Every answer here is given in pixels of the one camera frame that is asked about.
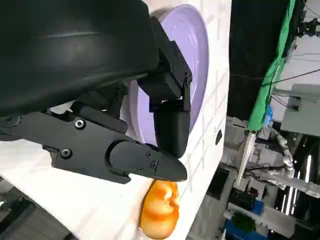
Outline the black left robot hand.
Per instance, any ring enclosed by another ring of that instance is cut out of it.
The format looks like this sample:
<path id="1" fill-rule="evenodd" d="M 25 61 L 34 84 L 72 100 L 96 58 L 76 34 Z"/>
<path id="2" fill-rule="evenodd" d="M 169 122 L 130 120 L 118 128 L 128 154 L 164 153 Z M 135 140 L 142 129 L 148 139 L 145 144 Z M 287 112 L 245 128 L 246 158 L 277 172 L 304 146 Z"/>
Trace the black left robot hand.
<path id="1" fill-rule="evenodd" d="M 149 96 L 156 145 L 126 132 L 127 84 Z M 128 183 L 182 182 L 192 72 L 141 0 L 3 0 L 0 138 L 54 154 L 57 169 Z"/>

